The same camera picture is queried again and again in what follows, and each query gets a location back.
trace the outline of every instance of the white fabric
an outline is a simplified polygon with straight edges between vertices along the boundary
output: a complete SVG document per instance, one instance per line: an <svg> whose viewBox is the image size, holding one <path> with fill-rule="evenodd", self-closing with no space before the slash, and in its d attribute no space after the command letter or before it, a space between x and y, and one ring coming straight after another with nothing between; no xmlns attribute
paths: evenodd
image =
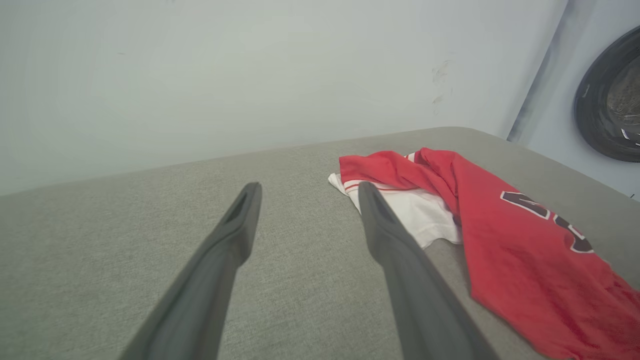
<svg viewBox="0 0 640 360"><path fill-rule="evenodd" d="M340 174L329 175L329 183L347 195L358 211L359 182L348 181L343 184ZM400 190L384 184L374 185L421 248L426 248L436 239L446 239L455 244L462 243L461 231L453 222L453 214L441 197L423 189Z"/></svg>

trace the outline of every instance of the red and white garment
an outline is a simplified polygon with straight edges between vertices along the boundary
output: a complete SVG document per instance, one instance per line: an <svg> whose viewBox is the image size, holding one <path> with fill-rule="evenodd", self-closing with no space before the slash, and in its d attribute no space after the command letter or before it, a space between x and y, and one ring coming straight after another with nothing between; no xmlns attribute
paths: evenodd
<svg viewBox="0 0 640 360"><path fill-rule="evenodd" d="M358 184L361 182L362 180L349 180L343 183L340 174L329 175L329 183L347 195L358 211ZM441 197L420 188L400 189L379 183L374 185L421 248L426 248L436 239L462 243L460 229Z"/></svg>
<svg viewBox="0 0 640 360"><path fill-rule="evenodd" d="M329 181L358 210L358 184L374 183L422 247L461 242L460 224L471 296L538 352L640 359L640 292L569 222L459 154L343 156Z"/></svg>

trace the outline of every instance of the white wall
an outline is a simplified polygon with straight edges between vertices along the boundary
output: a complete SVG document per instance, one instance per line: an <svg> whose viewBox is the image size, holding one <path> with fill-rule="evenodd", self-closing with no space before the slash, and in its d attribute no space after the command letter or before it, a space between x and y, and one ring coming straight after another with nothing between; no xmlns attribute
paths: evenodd
<svg viewBox="0 0 640 360"><path fill-rule="evenodd" d="M578 0L570 1L567 10L518 143L638 199L640 163L610 159L593 150L575 125L573 100L582 77L602 51L640 26L640 1Z"/></svg>
<svg viewBox="0 0 640 360"><path fill-rule="evenodd" d="M436 126L506 137L564 2L0 3L0 193Z"/></svg>

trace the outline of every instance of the gray couch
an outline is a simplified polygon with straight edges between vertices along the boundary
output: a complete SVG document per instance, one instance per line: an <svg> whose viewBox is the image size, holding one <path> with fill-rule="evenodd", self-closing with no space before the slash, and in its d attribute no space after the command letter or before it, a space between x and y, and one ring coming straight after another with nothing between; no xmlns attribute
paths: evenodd
<svg viewBox="0 0 640 360"><path fill-rule="evenodd" d="M256 152L0 197L0 358L114 359L237 192L264 195L220 359L400 359L358 211L327 182L338 157L458 151L560 213L640 286L640 204L527 149L443 127ZM542 359L469 297L463 249L427 249L504 359Z"/></svg>

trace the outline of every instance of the red stripe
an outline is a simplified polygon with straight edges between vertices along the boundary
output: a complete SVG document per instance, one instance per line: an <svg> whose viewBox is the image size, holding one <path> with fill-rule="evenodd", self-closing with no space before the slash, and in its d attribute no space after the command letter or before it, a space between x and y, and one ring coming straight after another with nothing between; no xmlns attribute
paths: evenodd
<svg viewBox="0 0 640 360"><path fill-rule="evenodd" d="M344 191L346 192L347 190L349 190L350 188L353 188L353 187L355 187L355 186L360 186L360 184L353 184L353 185L349 185L349 186L347 186L347 187L344 189ZM417 189L419 189L419 188L410 188L410 189L381 189L381 188L378 188L378 187L376 186L376 189L378 189L378 190L379 190L379 191L381 191L381 192L407 192L407 191L409 191L409 190L417 190Z"/></svg>

